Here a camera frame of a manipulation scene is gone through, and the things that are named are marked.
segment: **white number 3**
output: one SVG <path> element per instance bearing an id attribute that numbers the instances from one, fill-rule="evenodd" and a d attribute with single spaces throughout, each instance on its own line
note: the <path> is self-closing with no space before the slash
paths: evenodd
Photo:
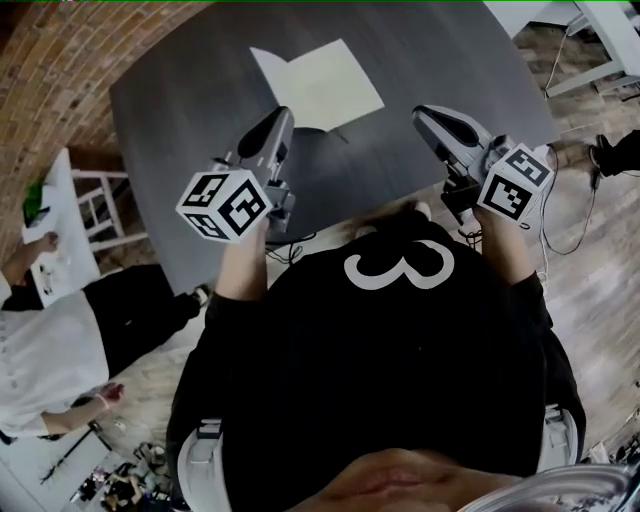
<path id="1" fill-rule="evenodd" d="M 442 256 L 442 268 L 433 276 L 423 276 L 407 263 L 404 256 L 391 270 L 379 276 L 365 276 L 358 270 L 358 262 L 362 258 L 359 254 L 349 256 L 344 262 L 344 272 L 349 281 L 362 290 L 380 290 L 395 282 L 400 276 L 405 275 L 411 284 L 421 290 L 430 290 L 444 283 L 453 273 L 454 259 L 451 251 L 432 240 L 416 240 L 436 251 Z"/>

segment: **white paper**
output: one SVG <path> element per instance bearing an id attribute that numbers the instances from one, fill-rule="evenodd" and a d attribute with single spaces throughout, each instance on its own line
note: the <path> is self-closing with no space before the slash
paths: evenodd
<path id="1" fill-rule="evenodd" d="M 276 100 L 293 111 L 298 128 L 333 130 L 384 103 L 342 39 L 291 62 L 251 48 Z"/>

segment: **dark gray table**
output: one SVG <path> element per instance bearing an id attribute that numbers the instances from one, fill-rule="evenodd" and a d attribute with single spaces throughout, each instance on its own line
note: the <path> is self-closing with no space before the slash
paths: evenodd
<path id="1" fill-rule="evenodd" d="M 191 175 L 277 106 L 250 46 L 286 60 L 342 38 L 385 108 L 335 133 L 296 130 L 282 173 L 295 239 L 445 177 L 411 123 L 418 104 L 465 112 L 531 146 L 557 138 L 518 50 L 482 3 L 220 3 L 163 39 L 111 89 L 126 169 L 176 292 L 211 280 L 224 245 L 174 211 Z"/>

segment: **person in white shirt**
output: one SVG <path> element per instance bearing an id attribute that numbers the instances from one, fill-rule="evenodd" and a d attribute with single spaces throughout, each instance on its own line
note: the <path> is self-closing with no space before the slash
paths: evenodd
<path id="1" fill-rule="evenodd" d="M 174 297 L 159 265 L 146 265 L 91 283 L 44 310 L 9 311 L 5 303 L 12 289 L 19 288 L 40 253 L 56 246 L 57 236 L 48 233 L 20 247 L 1 268 L 0 432 L 5 436 L 65 434 L 116 405 L 123 386 L 104 384 L 184 328 L 206 301 L 206 290 Z M 71 407 L 86 394 L 94 397 Z"/>

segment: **brick wall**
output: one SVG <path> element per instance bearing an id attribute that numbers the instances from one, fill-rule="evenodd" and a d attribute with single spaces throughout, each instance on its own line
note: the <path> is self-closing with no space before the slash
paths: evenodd
<path id="1" fill-rule="evenodd" d="M 60 148 L 117 152 L 109 87 L 207 3 L 34 3 L 0 54 L 0 258 Z"/>

